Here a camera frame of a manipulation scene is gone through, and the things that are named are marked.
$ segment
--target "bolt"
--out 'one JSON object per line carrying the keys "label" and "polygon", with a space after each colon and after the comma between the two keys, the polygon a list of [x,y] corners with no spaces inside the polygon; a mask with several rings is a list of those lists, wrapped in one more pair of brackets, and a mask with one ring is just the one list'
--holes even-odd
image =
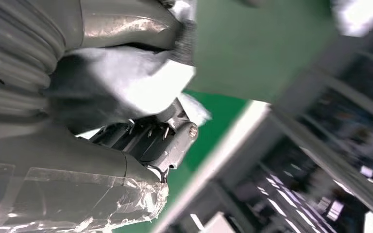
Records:
{"label": "bolt", "polygon": [[195,126],[191,126],[191,128],[189,128],[189,136],[193,139],[193,138],[196,138],[198,136],[198,128],[195,127]]}

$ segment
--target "screw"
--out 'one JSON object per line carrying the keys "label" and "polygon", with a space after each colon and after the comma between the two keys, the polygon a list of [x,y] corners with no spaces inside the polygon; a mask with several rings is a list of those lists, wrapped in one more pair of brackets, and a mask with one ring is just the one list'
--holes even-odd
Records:
{"label": "screw", "polygon": [[189,128],[189,136],[191,138],[196,138],[198,136],[198,128],[195,126],[191,126],[191,128]]}
{"label": "screw", "polygon": [[164,136],[162,137],[162,140],[165,140],[167,138],[169,131],[170,131],[170,128],[167,127],[167,129],[165,130]]}

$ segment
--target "gray plastic housing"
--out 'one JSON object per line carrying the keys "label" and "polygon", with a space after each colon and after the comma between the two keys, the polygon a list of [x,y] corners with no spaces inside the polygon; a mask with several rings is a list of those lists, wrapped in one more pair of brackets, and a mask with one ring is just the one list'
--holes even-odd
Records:
{"label": "gray plastic housing", "polygon": [[166,184],[132,156],[75,138],[40,91],[66,50],[170,49],[179,27],[153,0],[0,1],[0,232],[105,230],[160,213]]}

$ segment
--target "plastic wrap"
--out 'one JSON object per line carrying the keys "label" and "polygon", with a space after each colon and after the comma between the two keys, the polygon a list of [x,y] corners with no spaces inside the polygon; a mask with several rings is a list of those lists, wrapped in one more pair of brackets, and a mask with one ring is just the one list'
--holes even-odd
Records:
{"label": "plastic wrap", "polygon": [[168,196],[165,183],[31,168],[8,200],[14,168],[0,164],[0,233],[108,231],[156,218]]}
{"label": "plastic wrap", "polygon": [[194,122],[198,127],[203,126],[207,121],[212,119],[211,113],[194,97],[181,93],[178,100],[189,120]]}
{"label": "plastic wrap", "polygon": [[43,92],[52,115],[79,134],[167,109],[195,75],[195,8],[195,0],[178,0],[168,9],[182,23],[173,50],[118,46],[68,53]]}

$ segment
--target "green surface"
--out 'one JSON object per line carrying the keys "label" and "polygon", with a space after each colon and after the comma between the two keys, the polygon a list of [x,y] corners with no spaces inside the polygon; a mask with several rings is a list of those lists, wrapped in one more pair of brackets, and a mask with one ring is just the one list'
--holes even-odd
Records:
{"label": "green surface", "polygon": [[[189,89],[196,91],[190,94],[212,112],[213,120],[200,128],[198,141],[170,174],[170,196],[161,218],[245,100],[272,102],[336,34],[328,0],[264,0],[260,8],[245,7],[238,0],[198,3],[198,74]],[[157,221],[115,232],[147,233]]]}
{"label": "green surface", "polygon": [[336,34],[329,2],[198,0],[198,73],[189,88],[273,102]]}

